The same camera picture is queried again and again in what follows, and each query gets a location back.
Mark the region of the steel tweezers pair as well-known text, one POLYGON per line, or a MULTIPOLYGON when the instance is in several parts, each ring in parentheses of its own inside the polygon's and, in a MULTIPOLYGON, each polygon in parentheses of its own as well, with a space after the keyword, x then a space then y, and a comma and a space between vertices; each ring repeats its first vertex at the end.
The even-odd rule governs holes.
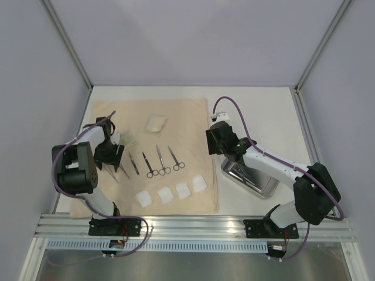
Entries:
POLYGON ((229 168, 229 174, 243 184, 254 184, 253 174, 251 171, 249 171, 248 168, 241 166, 233 166, 229 168))

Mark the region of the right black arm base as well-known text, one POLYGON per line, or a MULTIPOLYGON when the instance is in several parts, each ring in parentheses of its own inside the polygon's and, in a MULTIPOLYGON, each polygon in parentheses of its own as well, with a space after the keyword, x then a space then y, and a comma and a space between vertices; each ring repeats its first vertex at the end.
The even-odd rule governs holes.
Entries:
POLYGON ((299 233, 296 224, 279 228, 272 221, 261 219, 243 220, 247 238, 260 239, 298 239, 299 233))

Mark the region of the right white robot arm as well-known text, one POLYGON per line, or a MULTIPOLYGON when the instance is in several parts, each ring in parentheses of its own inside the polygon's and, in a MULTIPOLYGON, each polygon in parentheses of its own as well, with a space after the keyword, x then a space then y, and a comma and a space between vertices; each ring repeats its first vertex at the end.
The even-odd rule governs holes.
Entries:
POLYGON ((276 205, 263 218, 267 235, 278 237, 286 227, 304 221, 319 225, 339 208, 341 195, 323 164, 301 165, 272 155, 251 138, 238 138, 224 121, 206 130, 206 138, 209 154, 225 156, 236 168, 239 183, 253 189, 282 183, 293 191, 292 201, 276 205))

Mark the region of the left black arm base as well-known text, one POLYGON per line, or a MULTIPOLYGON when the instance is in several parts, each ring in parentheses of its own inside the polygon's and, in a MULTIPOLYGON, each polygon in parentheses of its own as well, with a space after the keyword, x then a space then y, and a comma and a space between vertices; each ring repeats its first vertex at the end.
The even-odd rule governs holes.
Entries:
POLYGON ((141 220, 136 218, 102 219, 92 218, 89 222, 88 235, 94 237, 138 237, 141 220))

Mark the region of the steel forceps dark handle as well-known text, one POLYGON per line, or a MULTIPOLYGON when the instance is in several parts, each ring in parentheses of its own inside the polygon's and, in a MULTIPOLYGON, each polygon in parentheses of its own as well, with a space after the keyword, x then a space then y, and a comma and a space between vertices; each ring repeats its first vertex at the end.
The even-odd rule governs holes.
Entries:
POLYGON ((135 163, 134 158, 132 157, 132 155, 131 155, 130 152, 128 152, 128 155, 129 155, 129 159, 130 159, 130 161, 131 161, 131 163, 132 163, 132 165, 133 165, 133 168, 134 168, 134 170, 135 170, 137 176, 139 176, 140 173, 139 173, 139 170, 138 170, 137 164, 135 163))

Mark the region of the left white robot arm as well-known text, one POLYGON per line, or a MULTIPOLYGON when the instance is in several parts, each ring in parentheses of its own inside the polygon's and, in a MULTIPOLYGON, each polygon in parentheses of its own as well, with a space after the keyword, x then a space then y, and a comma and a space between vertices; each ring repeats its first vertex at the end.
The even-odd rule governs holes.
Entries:
POLYGON ((56 191, 84 203, 92 219, 103 220, 103 229, 111 235, 122 230, 123 221, 115 203, 99 188, 97 170, 107 165, 117 171, 123 151, 110 115, 97 118, 73 140, 52 148, 51 177, 56 191))

